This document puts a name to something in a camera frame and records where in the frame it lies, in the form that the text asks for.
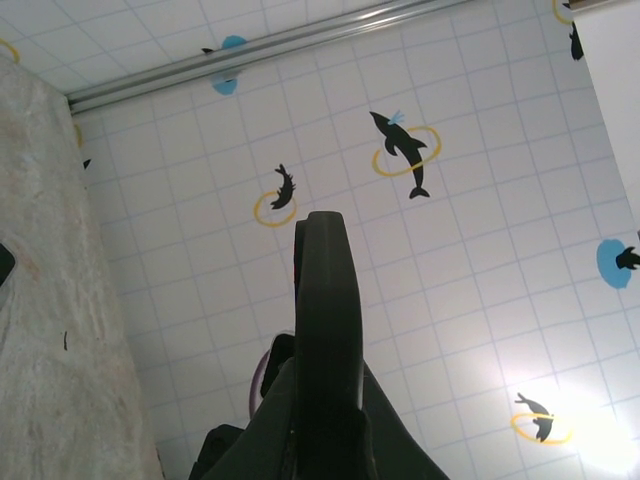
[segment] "fish print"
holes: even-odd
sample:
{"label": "fish print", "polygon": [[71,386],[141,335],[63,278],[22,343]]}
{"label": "fish print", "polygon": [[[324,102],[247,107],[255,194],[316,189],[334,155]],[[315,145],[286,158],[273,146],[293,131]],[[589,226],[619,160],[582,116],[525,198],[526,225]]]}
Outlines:
{"label": "fish print", "polygon": [[584,57],[584,51],[582,50],[582,44],[580,43],[580,37],[578,36],[578,29],[576,28],[576,22],[571,22],[573,27],[573,33],[569,34],[571,39],[571,56],[577,62]]}
{"label": "fish print", "polygon": [[[422,162],[422,156],[418,149],[420,148],[429,148],[424,142],[418,140],[417,138],[413,138],[409,133],[402,128],[396,122],[396,116],[389,120],[384,115],[380,115],[376,112],[369,112],[373,117],[373,121],[376,124],[376,127],[386,138],[384,142],[384,148],[389,152],[389,155],[397,156],[396,148],[400,150],[400,152],[404,155],[404,157],[409,162],[409,165],[412,167]],[[421,165],[412,170],[413,178],[416,181],[416,186],[411,193],[409,193],[409,198],[416,197],[430,197],[429,192],[427,192],[424,188],[422,188],[422,181],[424,180],[424,167]]]}
{"label": "fish print", "polygon": [[636,265],[640,265],[640,255],[633,253],[636,247],[627,247],[616,257],[616,265],[619,269],[627,268],[635,270]]}
{"label": "fish print", "polygon": [[293,175],[287,173],[284,165],[280,164],[280,166],[276,168],[275,171],[282,175],[283,181],[282,187],[278,189],[277,200],[271,202],[271,209],[280,210],[291,201],[291,199],[293,198],[293,191],[296,189],[296,186],[293,183]]}
{"label": "fish print", "polygon": [[[542,415],[549,415],[546,408],[540,405],[538,402],[525,398],[524,395],[518,393],[520,400],[516,400],[515,403],[526,403],[531,412],[539,413]],[[551,433],[551,426],[553,424],[553,418],[534,418],[533,423],[538,426],[538,433],[536,433],[536,439],[540,442],[544,442]]]}

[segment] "dolphin print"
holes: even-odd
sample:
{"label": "dolphin print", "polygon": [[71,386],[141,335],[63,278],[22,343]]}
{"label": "dolphin print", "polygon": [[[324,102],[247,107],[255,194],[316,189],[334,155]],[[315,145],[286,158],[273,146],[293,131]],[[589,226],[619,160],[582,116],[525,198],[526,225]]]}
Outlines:
{"label": "dolphin print", "polygon": [[[395,121],[389,120],[384,115],[380,115],[376,112],[369,113],[373,117],[373,121],[375,122],[376,127],[378,127],[380,133],[386,137],[384,148],[389,152],[389,155],[393,155],[394,157],[397,156],[397,148],[402,152],[409,162],[409,165],[412,167],[422,162],[422,156],[418,149],[429,148],[424,144],[424,142],[417,138],[413,138],[405,129],[395,123]],[[429,192],[422,188],[422,181],[424,179],[424,168],[422,165],[414,168],[412,172],[413,178],[416,180],[416,187],[411,190],[409,198],[415,198],[418,196],[429,197]]]}
{"label": "dolphin print", "polygon": [[[516,403],[526,403],[529,409],[533,413],[539,413],[542,415],[549,415],[549,411],[540,405],[538,402],[529,400],[521,393],[518,393],[520,400],[516,400]],[[538,433],[536,433],[536,440],[540,440],[540,443],[544,442],[551,433],[551,426],[553,425],[553,418],[535,418],[533,423],[538,426]]]}

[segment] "shower curtain rod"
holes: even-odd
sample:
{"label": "shower curtain rod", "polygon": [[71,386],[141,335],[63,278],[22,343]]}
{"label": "shower curtain rod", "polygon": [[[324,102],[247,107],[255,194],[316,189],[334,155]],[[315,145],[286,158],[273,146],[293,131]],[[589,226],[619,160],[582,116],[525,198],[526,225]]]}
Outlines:
{"label": "shower curtain rod", "polygon": [[398,25],[471,0],[394,0],[137,73],[67,95],[72,114],[86,112],[212,75],[231,78],[241,70],[293,52]]}

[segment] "white tile pattern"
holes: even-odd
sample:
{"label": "white tile pattern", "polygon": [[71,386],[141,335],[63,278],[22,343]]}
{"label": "white tile pattern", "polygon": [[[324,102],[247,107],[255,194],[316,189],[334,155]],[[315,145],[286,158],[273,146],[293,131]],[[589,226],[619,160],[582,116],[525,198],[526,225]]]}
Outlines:
{"label": "white tile pattern", "polygon": [[[640,277],[617,291],[596,266],[602,239],[638,237],[586,68],[550,5],[478,0],[252,69],[233,97],[203,81],[100,112],[97,124],[78,119],[169,478],[187,477],[210,428],[246,422],[253,369],[294,325],[294,222],[272,230],[252,212],[281,185],[280,163],[297,184],[296,219],[343,211],[366,358],[452,479],[617,478],[509,425],[527,411],[513,403],[522,392],[558,415],[565,400],[608,408],[639,434]],[[263,17],[246,6],[223,10]],[[72,26],[59,10],[51,22]],[[153,15],[153,28],[193,20]],[[30,34],[48,29],[36,22]],[[369,111],[396,109],[442,137],[425,168],[431,198],[408,199],[412,175],[371,168],[383,139]]]}

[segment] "yellow ring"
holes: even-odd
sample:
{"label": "yellow ring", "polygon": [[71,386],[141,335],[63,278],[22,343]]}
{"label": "yellow ring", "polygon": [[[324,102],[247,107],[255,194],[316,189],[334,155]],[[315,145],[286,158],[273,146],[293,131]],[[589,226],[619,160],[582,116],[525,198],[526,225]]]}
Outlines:
{"label": "yellow ring", "polygon": [[558,0],[553,0],[553,16],[556,17],[556,20],[564,25],[571,25],[573,23],[571,20],[567,20],[562,15],[560,15],[560,12],[558,11]]}
{"label": "yellow ring", "polygon": [[20,52],[18,51],[18,49],[16,47],[11,45],[6,40],[3,40],[2,38],[0,38],[0,45],[4,45],[5,47],[7,47],[9,49],[9,51],[11,52],[11,55],[13,55],[13,62],[14,63],[20,63]]}
{"label": "yellow ring", "polygon": [[569,434],[562,440],[545,440],[544,442],[539,442],[537,438],[530,437],[516,424],[519,418],[548,418],[548,419],[554,419],[554,420],[558,420],[558,418],[554,417],[553,415],[545,415],[543,413],[519,413],[518,415],[514,415],[511,418],[511,426],[515,429],[518,435],[532,442],[542,443],[543,445],[549,445],[549,446],[562,445],[564,443],[568,443],[571,440],[571,437],[573,437],[573,430],[570,430]]}
{"label": "yellow ring", "polygon": [[416,168],[423,166],[425,163],[430,162],[440,154],[440,151],[442,150],[442,139],[440,138],[440,135],[438,134],[438,132],[434,128],[424,127],[424,126],[407,128],[407,132],[415,132],[416,130],[426,130],[427,132],[433,133],[433,136],[436,137],[436,148],[433,151],[433,153],[429,155],[427,158],[425,158],[424,160],[422,160],[421,162],[418,162],[415,165],[411,165],[408,168],[405,168],[404,170],[398,170],[397,172],[385,172],[378,166],[378,158],[380,157],[380,152],[381,152],[381,150],[378,149],[376,150],[376,153],[373,154],[373,160],[371,161],[371,165],[373,166],[373,169],[378,175],[382,175],[383,177],[398,177],[400,175],[404,175],[405,173],[412,172]]}
{"label": "yellow ring", "polygon": [[84,139],[82,138],[82,130],[80,130],[80,127],[78,126],[77,123],[73,124],[73,128],[76,130],[76,138],[78,139],[78,148],[82,148],[82,145],[84,145]]}
{"label": "yellow ring", "polygon": [[286,225],[287,223],[289,223],[293,217],[296,216],[296,212],[298,211],[298,204],[296,203],[296,199],[295,198],[291,198],[291,201],[293,202],[293,211],[289,214],[289,216],[287,218],[285,218],[284,220],[282,220],[281,222],[265,222],[261,217],[260,217],[260,205],[262,204],[262,201],[268,197],[277,197],[278,196],[278,192],[273,191],[273,192],[267,192],[265,193],[263,196],[261,196],[258,201],[256,202],[255,207],[253,207],[253,216],[255,217],[256,221],[260,224],[260,225],[264,225],[265,227],[269,227],[269,228],[278,228],[281,227],[283,225]]}

